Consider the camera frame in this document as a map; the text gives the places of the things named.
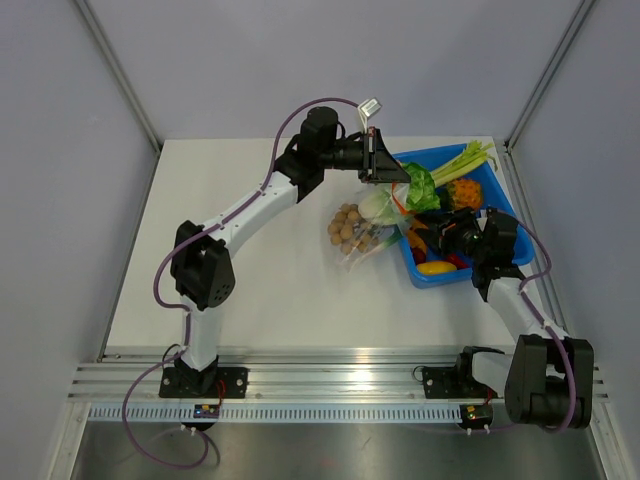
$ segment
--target bag of potatoes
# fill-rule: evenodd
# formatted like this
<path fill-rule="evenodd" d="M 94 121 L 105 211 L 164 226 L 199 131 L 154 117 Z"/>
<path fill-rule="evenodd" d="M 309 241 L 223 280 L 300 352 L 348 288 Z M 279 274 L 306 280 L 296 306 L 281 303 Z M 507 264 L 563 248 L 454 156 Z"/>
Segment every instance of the bag of potatoes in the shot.
<path fill-rule="evenodd" d="M 338 263 L 349 270 L 402 238 L 395 223 L 378 222 L 377 215 L 364 217 L 358 203 L 343 203 L 335 210 L 327 233 Z"/>

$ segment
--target red pepper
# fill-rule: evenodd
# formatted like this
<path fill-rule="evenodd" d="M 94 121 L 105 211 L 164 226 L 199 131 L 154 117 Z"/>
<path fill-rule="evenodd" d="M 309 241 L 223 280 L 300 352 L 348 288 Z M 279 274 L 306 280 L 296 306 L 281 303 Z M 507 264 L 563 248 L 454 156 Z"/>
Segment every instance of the red pepper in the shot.
<path fill-rule="evenodd" d="M 469 268 L 469 265 L 467 265 L 467 263 L 464 260 L 462 260 L 459 256 L 457 256 L 455 253 L 447 255 L 445 260 L 455 265 L 455 267 L 458 270 L 462 270 L 463 268 Z"/>

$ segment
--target white table surface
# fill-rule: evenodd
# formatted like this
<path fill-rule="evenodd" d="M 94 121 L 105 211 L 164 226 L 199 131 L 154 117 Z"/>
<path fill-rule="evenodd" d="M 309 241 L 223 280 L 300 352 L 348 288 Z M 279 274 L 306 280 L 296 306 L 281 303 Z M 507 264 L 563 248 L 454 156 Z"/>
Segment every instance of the white table surface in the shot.
<path fill-rule="evenodd" d="M 492 141 L 390 137 L 385 142 L 391 152 L 401 152 L 472 138 Z M 180 312 L 165 310 L 153 299 L 155 271 L 183 221 L 198 224 L 216 216 L 262 181 L 271 148 L 270 139 L 165 143 L 113 319 L 109 351 L 180 341 Z M 507 191 L 500 166 L 496 174 Z M 222 306 L 221 346 L 512 348 L 507 329 L 470 281 L 416 289 L 397 245 L 348 273 L 332 262 L 326 227 L 335 210 L 360 189 L 355 172 L 329 171 L 302 203 L 244 245 L 233 259 L 235 290 Z M 179 298 L 168 269 L 161 294 L 172 302 Z"/>

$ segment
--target pineapple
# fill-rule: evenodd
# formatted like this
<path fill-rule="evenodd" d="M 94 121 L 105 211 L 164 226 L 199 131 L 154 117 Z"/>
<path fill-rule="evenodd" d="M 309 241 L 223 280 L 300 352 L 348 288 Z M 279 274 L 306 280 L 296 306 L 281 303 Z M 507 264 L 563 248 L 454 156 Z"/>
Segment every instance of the pineapple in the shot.
<path fill-rule="evenodd" d="M 479 210 L 484 203 L 482 186 L 470 178 L 452 180 L 440 192 L 440 202 L 445 210 L 460 210 L 465 207 Z"/>

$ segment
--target green lettuce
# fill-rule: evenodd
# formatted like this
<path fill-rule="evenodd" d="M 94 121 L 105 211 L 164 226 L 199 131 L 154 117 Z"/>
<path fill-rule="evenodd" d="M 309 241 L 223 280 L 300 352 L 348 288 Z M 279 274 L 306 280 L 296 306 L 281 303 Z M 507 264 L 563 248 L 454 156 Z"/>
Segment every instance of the green lettuce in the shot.
<path fill-rule="evenodd" d="M 413 162 L 404 164 L 402 167 L 411 176 L 407 193 L 407 210 L 424 212 L 439 209 L 440 198 L 436 194 L 436 184 L 429 170 Z"/>

